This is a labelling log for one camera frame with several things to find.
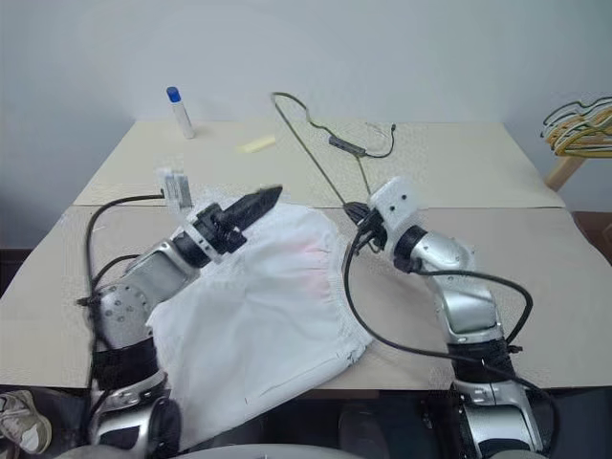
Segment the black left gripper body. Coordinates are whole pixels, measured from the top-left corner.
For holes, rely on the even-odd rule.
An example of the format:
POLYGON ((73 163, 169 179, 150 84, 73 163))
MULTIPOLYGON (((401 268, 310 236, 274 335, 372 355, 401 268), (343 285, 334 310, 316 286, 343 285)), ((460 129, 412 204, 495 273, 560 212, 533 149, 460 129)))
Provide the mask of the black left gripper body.
POLYGON ((245 205, 234 203, 222 209, 214 203, 196 214, 193 227, 198 238, 205 239, 219 254, 234 253, 248 241, 243 234, 248 213, 245 205))

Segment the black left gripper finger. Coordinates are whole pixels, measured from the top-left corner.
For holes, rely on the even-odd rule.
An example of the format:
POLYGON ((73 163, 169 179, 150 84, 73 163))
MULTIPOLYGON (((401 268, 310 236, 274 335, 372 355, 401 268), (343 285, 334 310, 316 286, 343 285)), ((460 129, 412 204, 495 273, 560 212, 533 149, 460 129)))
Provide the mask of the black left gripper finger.
POLYGON ((266 186, 247 194, 229 206, 228 215, 265 215, 277 203, 283 186, 266 186))
POLYGON ((252 193, 236 203, 236 227, 245 230, 269 212, 279 199, 278 193, 252 193))

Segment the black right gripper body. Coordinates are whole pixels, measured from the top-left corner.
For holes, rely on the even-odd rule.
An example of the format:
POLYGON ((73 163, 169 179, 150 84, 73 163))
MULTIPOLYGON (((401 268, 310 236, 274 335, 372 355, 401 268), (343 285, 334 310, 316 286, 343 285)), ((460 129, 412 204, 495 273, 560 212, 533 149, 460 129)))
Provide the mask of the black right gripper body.
POLYGON ((383 217, 372 209, 358 224, 356 234, 356 252, 369 247, 372 252, 384 250, 387 242, 387 232, 383 226, 383 217))

